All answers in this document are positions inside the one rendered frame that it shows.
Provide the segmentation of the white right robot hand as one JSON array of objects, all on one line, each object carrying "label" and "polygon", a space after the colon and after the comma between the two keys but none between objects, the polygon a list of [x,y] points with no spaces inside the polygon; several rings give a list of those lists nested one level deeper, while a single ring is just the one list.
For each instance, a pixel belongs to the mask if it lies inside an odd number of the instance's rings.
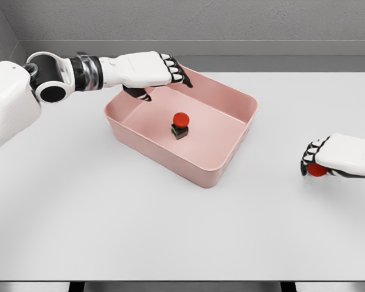
[{"label": "white right robot hand", "polygon": [[326,175],[365,178],[365,139],[332,134],[309,143],[301,159],[301,173],[307,175],[308,164],[328,168]]}]

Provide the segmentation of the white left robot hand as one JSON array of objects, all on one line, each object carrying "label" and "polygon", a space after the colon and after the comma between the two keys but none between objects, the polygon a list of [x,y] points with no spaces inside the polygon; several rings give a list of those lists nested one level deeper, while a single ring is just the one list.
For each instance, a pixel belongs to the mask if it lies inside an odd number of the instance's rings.
[{"label": "white left robot hand", "polygon": [[188,88],[193,84],[176,58],[155,51],[120,56],[123,69],[123,90],[130,96],[151,101],[146,87],[160,87],[171,83],[182,83]]}]

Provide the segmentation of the red button industrial switch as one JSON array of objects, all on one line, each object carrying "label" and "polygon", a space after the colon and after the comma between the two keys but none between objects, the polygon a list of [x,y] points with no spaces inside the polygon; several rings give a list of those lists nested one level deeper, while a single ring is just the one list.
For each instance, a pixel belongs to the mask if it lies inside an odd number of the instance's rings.
[{"label": "red button industrial switch", "polygon": [[308,164],[307,172],[314,177],[322,177],[327,174],[328,168],[319,164]]},{"label": "red button industrial switch", "polygon": [[188,135],[189,132],[189,116],[184,112],[178,112],[173,116],[171,131],[177,140]]}]

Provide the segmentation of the pink plastic basket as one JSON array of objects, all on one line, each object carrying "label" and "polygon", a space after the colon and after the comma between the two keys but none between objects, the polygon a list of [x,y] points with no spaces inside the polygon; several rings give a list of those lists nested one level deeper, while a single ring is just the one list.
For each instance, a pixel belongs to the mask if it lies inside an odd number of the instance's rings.
[{"label": "pink plastic basket", "polygon": [[146,88],[151,101],[118,93],[105,107],[115,138],[188,179],[216,185],[246,137],[255,98],[185,68],[193,86]]}]

